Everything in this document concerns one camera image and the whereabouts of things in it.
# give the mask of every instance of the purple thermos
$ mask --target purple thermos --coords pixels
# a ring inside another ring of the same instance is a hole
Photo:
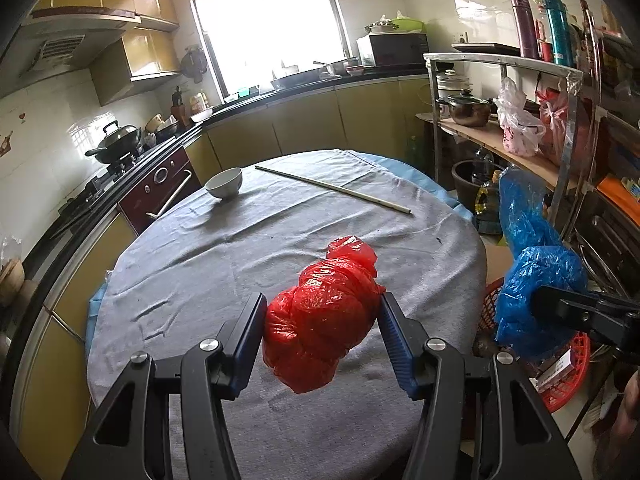
[[[516,17],[520,55],[522,57],[540,59],[536,29],[533,25],[533,14],[531,13],[529,0],[511,0],[511,5],[513,6],[513,15]]]

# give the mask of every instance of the gas stove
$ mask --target gas stove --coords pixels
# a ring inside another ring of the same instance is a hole
[[[94,176],[86,183],[84,189],[75,197],[70,198],[58,209],[58,214],[63,224],[57,229],[51,238],[56,238],[63,232],[73,227],[84,218],[95,202],[109,189],[115,182],[119,181],[128,171],[132,170],[140,160],[146,158],[153,152],[153,148],[147,152],[127,153],[118,162],[106,167],[106,171]]]

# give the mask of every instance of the pink plastic bag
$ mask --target pink plastic bag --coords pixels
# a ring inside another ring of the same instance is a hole
[[[540,119],[545,125],[545,135],[540,143],[540,152],[556,166],[562,162],[564,137],[566,135],[566,117],[569,109],[569,97],[564,85],[561,90],[547,88],[536,92],[540,100]],[[578,101],[577,130],[574,137],[574,155],[572,173],[580,173],[586,162],[587,142],[589,140],[589,117],[584,105]]]
[[[524,109],[527,97],[509,77],[502,80],[498,98],[498,122],[504,132],[502,143],[509,153],[534,156],[545,134],[545,126],[539,118]]]

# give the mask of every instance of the chopstick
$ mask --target chopstick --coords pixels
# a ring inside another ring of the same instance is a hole
[[[273,168],[265,168],[264,166],[259,166],[258,164],[255,165],[255,169],[267,171],[268,173],[274,173],[279,176],[286,176],[288,178],[306,182],[307,184],[313,184],[314,186],[324,187],[325,189],[331,189],[332,191],[337,191],[346,195],[354,196],[356,198],[361,198],[362,200],[366,200],[367,202],[373,202],[374,204],[379,204],[381,206],[388,207],[389,209],[393,209],[407,215],[411,214],[411,210],[402,205],[394,204],[393,202],[389,202],[388,200],[383,200],[381,198],[367,195],[365,193],[360,193],[359,191],[354,191],[345,187],[334,186],[334,184],[329,184],[328,182],[324,182],[322,180],[315,180],[313,178],[307,178],[306,176],[294,175],[291,173],[286,173],[285,171],[274,170]]]

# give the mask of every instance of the gray tablecloth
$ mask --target gray tablecloth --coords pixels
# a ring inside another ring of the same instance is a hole
[[[431,336],[469,351],[486,263],[470,222],[414,184],[339,150],[267,161],[412,209],[405,215],[255,168],[228,202],[204,190],[157,220],[122,254],[100,308],[88,384],[100,402],[131,353],[183,354],[236,316],[249,294],[270,301],[322,259],[335,238],[357,235],[378,254],[378,283]],[[404,452],[421,404],[396,382],[377,325],[326,387],[296,395],[260,358],[247,389],[225,402],[244,480],[373,478]],[[186,478],[179,399],[171,403],[175,478]]]

